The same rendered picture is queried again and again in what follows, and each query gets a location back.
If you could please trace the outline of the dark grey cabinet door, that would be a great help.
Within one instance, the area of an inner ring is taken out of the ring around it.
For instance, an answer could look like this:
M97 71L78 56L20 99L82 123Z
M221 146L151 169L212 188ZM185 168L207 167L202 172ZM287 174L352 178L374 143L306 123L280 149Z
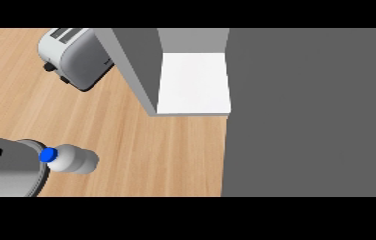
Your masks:
M376 29L233 29L225 196L376 196Z

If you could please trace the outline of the white water bottle blue cap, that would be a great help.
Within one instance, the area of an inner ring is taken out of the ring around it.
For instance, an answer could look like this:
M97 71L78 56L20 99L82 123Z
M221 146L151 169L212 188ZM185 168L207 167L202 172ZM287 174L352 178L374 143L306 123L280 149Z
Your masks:
M69 144L47 147L38 154L38 159L54 172L88 174L97 169L100 158L97 154Z

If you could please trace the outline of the silver toaster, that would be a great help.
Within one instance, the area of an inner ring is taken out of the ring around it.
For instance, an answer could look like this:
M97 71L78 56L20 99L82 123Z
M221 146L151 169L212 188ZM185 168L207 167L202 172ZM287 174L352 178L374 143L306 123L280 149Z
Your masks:
M82 92L115 66L91 28L51 28L38 41L36 51L44 70Z

